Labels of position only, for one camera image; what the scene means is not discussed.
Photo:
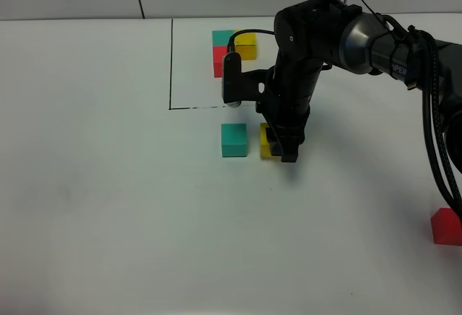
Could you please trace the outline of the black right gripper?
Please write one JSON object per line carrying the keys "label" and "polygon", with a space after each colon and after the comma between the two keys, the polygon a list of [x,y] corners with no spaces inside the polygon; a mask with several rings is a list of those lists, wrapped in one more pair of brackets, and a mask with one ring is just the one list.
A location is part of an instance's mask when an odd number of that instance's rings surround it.
{"label": "black right gripper", "polygon": [[256,110],[271,127],[266,127],[271,156],[296,163],[310,114],[311,70],[304,65],[275,65],[245,72],[243,79],[247,90],[260,83],[264,86],[262,93],[246,99],[257,102]]}

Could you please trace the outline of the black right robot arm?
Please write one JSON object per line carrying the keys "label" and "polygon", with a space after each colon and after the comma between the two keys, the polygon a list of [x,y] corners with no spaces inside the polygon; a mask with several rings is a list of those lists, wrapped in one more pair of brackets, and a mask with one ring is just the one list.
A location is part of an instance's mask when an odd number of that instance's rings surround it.
{"label": "black right robot arm", "polygon": [[461,165],[461,46],[434,39],[394,18],[340,0],[308,0],[278,12],[271,34],[275,65],[243,72],[225,59],[226,103],[253,101],[266,120],[261,153],[297,160],[321,72],[388,74],[422,92],[424,140],[431,165]]}

